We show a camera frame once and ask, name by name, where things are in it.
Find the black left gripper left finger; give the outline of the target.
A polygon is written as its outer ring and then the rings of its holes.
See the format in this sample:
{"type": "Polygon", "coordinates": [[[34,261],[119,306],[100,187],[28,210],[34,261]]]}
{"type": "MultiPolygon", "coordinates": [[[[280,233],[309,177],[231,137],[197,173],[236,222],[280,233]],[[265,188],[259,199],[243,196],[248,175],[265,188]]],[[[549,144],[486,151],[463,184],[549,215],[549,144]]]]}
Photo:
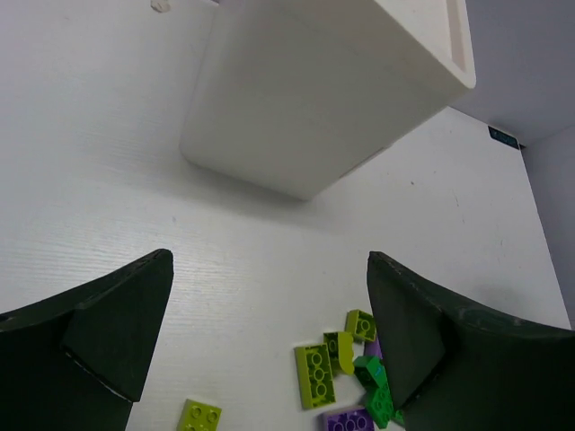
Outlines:
{"type": "Polygon", "coordinates": [[[140,402],[173,285],[173,254],[1,315],[3,430],[123,430],[140,402]]]}

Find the lime curved lego brick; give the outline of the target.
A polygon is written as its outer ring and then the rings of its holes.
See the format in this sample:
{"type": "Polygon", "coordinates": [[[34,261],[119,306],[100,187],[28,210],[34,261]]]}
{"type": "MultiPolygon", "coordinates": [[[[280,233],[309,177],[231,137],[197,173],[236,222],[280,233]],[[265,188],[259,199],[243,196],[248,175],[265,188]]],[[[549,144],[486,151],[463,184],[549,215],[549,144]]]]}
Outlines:
{"type": "Polygon", "coordinates": [[[332,371],[335,374],[354,374],[352,335],[347,331],[324,332],[323,342],[328,348],[332,371]]]}

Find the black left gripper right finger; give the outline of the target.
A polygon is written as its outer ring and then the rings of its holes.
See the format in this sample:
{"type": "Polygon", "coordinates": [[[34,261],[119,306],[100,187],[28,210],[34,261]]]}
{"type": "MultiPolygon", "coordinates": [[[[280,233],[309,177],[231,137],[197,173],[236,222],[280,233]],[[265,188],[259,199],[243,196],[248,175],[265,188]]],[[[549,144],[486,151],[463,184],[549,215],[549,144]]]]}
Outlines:
{"type": "Polygon", "coordinates": [[[407,429],[573,429],[572,330],[495,310],[380,251],[367,290],[407,429]]]}

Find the lime 2x3 lego brick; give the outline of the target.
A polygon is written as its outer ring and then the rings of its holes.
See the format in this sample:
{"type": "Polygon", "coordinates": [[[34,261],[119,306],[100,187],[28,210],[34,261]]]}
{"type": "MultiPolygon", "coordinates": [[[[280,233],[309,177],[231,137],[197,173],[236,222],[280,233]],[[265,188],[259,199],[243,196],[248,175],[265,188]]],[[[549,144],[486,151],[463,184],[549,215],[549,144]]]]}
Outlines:
{"type": "Polygon", "coordinates": [[[336,401],[326,343],[295,348],[297,379],[303,409],[318,409],[336,401]]]}

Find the lime 2x2 lego brick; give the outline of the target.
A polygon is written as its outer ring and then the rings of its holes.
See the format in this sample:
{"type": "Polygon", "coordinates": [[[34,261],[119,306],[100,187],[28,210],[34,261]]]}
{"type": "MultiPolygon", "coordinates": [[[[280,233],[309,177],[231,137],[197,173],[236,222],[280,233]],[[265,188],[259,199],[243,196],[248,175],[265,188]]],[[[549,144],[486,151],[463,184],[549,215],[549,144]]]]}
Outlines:
{"type": "Polygon", "coordinates": [[[177,431],[216,431],[222,409],[187,399],[176,427],[177,431]]]}

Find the lime 2x2 lego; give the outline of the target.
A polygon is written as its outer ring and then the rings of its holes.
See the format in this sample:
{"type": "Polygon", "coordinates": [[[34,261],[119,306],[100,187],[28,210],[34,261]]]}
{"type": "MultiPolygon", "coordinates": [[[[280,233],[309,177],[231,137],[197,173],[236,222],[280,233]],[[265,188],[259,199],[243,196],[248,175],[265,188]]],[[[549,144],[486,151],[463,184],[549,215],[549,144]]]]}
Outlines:
{"type": "Polygon", "coordinates": [[[376,340],[376,323],[374,317],[359,309],[348,311],[345,330],[357,342],[374,342],[376,340]]]}

